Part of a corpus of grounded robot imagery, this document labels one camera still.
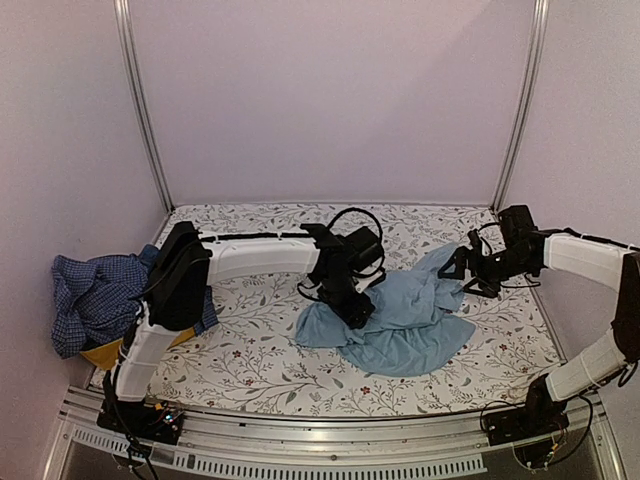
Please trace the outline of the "light blue t-shirt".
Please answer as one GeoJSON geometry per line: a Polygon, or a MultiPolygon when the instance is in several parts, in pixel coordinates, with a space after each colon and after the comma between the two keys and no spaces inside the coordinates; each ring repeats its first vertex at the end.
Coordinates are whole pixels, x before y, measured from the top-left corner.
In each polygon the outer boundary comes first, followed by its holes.
{"type": "Polygon", "coordinates": [[[304,348],[335,348],[364,372],[405,378],[445,366],[469,342],[475,325],[456,313],[465,294],[437,271],[456,250],[449,243],[427,252],[411,269],[392,271],[366,291],[374,306],[366,324],[351,329],[330,308],[309,305],[296,324],[304,348]]]}

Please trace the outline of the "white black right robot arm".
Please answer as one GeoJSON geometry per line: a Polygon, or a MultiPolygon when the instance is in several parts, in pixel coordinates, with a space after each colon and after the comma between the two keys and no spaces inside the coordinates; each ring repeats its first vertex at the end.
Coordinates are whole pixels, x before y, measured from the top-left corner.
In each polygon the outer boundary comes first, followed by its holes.
{"type": "Polygon", "coordinates": [[[539,295],[564,349],[565,362],[532,382],[517,427],[537,436],[559,405],[599,388],[639,361],[639,249],[570,229],[516,227],[502,232],[504,248],[485,253],[480,233],[458,247],[438,275],[465,281],[468,294],[495,298],[516,276],[543,276],[539,295]]]}

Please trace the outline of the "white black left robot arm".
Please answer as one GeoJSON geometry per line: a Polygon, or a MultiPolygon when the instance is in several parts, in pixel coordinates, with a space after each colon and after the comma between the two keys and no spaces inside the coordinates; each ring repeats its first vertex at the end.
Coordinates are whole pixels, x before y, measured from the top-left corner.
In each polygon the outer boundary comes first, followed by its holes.
{"type": "Polygon", "coordinates": [[[114,367],[103,379],[111,419],[128,434],[148,426],[147,386],[174,339],[201,320],[205,293],[218,281],[272,273],[304,274],[348,327],[363,327],[374,311],[365,290],[385,276],[380,227],[347,235],[306,223],[293,232],[207,236],[189,222],[171,230],[147,285],[140,310],[124,336],[114,367]]]}

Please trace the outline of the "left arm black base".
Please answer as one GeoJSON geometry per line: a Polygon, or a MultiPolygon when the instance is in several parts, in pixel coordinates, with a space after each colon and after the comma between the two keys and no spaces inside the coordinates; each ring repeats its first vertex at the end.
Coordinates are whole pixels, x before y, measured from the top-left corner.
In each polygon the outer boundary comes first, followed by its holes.
{"type": "Polygon", "coordinates": [[[183,429],[184,411],[166,402],[148,405],[105,399],[97,425],[112,432],[168,445],[177,445],[183,429]]]}

